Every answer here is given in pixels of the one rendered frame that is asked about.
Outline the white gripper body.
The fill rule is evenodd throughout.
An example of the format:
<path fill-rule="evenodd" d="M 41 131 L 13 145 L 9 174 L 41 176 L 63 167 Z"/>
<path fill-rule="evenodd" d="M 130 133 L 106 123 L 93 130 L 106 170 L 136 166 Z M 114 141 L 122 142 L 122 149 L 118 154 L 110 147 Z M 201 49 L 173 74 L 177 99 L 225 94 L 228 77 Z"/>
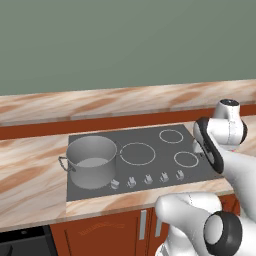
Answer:
<path fill-rule="evenodd" d="M 196 153 L 196 154 L 203 154 L 204 151 L 203 149 L 201 148 L 200 144 L 197 142 L 197 140 L 194 140 L 193 141 L 193 151 Z"/>

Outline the grey metal pot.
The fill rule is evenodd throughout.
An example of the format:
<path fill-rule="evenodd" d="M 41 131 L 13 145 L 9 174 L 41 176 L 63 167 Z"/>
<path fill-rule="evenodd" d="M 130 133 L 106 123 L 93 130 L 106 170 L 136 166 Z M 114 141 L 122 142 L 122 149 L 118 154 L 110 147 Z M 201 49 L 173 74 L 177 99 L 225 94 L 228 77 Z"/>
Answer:
<path fill-rule="evenodd" d="M 111 139 L 91 135 L 70 143 L 66 156 L 59 156 L 58 161 L 77 187 L 99 189 L 115 177 L 117 153 Z"/>

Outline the grey hob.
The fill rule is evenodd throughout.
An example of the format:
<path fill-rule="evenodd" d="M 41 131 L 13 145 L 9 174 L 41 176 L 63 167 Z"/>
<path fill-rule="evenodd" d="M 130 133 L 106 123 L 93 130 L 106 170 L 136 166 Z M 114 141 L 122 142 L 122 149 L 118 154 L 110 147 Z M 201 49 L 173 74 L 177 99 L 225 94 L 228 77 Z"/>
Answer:
<path fill-rule="evenodd" d="M 194 138 L 184 125 L 169 125 L 151 128 L 104 132 L 104 137 L 117 144 L 116 176 L 118 189 L 111 183 L 99 189 L 82 189 L 72 181 L 67 182 L 67 200 L 83 200 L 102 196 L 131 193 L 161 187 L 219 179 L 203 154 L 193 151 Z M 182 170 L 184 179 L 178 180 L 176 172 Z M 166 172 L 169 180 L 160 180 Z M 153 182 L 146 184 L 149 174 Z M 136 185 L 130 188 L 128 178 L 133 177 Z"/>

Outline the black appliance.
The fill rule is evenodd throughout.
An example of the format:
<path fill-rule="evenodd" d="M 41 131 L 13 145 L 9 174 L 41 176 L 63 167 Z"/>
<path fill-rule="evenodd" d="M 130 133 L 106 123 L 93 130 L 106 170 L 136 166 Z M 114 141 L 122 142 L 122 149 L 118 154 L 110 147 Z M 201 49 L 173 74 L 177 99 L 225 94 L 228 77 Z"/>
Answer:
<path fill-rule="evenodd" d="M 0 233 L 0 256 L 58 256 L 48 225 Z"/>

